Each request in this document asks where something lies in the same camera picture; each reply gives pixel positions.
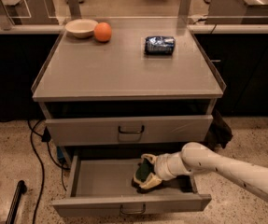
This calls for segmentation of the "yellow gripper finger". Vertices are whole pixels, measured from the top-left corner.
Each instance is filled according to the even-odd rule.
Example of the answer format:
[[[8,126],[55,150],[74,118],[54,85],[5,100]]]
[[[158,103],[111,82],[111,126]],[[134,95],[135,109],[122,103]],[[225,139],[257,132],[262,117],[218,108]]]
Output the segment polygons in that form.
[[[152,188],[158,187],[162,180],[158,178],[155,174],[150,173],[145,181],[138,179],[134,176],[134,183],[141,189],[150,190]]]
[[[154,165],[156,163],[157,157],[153,154],[143,154],[141,156],[143,165]]]

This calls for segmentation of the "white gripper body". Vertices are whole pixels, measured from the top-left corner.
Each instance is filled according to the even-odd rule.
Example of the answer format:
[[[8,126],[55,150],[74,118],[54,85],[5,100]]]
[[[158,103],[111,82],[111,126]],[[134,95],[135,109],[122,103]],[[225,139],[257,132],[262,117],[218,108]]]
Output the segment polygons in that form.
[[[179,152],[159,155],[154,164],[154,172],[163,181],[175,179],[180,175],[191,175],[189,166],[184,163]]]

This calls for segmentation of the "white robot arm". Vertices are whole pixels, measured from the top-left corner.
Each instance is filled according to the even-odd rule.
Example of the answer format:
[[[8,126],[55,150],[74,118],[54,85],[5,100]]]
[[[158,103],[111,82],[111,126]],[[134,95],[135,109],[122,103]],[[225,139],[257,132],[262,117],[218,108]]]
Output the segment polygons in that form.
[[[215,172],[268,202],[268,168],[221,156],[196,142],[189,142],[172,154],[143,154],[133,182],[148,191],[163,181],[191,176],[196,170]]]

